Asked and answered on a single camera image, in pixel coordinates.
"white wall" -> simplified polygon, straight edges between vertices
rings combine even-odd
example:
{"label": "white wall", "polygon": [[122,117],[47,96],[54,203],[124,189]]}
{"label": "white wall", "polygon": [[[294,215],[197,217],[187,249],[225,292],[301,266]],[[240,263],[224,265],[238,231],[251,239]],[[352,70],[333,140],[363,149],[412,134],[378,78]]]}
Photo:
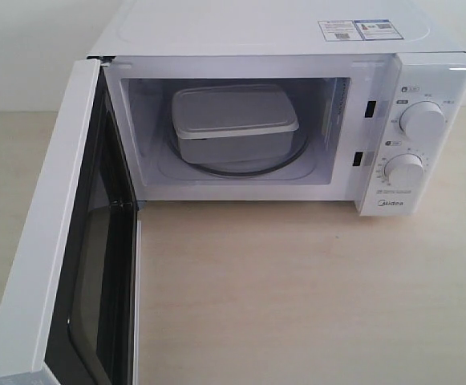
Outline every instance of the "white wall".
{"label": "white wall", "polygon": [[[416,1],[466,45],[466,0]],[[120,3],[0,0],[0,111],[57,110],[72,62],[84,59]]]}

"control panel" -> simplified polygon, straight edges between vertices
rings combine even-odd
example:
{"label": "control panel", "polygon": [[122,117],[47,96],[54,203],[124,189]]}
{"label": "control panel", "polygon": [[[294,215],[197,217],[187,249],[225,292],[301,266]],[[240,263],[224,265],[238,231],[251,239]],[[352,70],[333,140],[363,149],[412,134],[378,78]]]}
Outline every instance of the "control panel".
{"label": "control panel", "polygon": [[465,53],[397,54],[399,78],[361,215],[415,212],[466,89]]}

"microwave top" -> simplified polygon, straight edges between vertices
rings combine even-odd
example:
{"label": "microwave top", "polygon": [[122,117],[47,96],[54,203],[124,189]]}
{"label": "microwave top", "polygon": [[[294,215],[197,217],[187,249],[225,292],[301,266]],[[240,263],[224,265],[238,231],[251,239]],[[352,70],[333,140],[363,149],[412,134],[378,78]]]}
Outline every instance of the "microwave top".
{"label": "microwave top", "polygon": [[126,0],[89,56],[460,51],[410,0]]}

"container lid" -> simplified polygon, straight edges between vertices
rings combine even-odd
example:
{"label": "container lid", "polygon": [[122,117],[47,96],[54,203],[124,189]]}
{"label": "container lid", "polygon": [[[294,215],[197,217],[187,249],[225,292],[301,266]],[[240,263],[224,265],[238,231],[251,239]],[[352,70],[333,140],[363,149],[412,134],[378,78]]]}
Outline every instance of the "container lid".
{"label": "container lid", "polygon": [[298,120],[288,95],[274,84],[191,88],[172,99],[181,139],[292,132]]}

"midea logo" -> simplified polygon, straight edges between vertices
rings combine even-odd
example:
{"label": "midea logo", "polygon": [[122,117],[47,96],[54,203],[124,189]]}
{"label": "midea logo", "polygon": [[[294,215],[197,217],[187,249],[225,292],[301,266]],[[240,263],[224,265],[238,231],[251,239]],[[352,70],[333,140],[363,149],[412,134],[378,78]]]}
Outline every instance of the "midea logo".
{"label": "midea logo", "polygon": [[403,206],[403,202],[386,201],[385,199],[381,199],[378,203],[378,206]]}

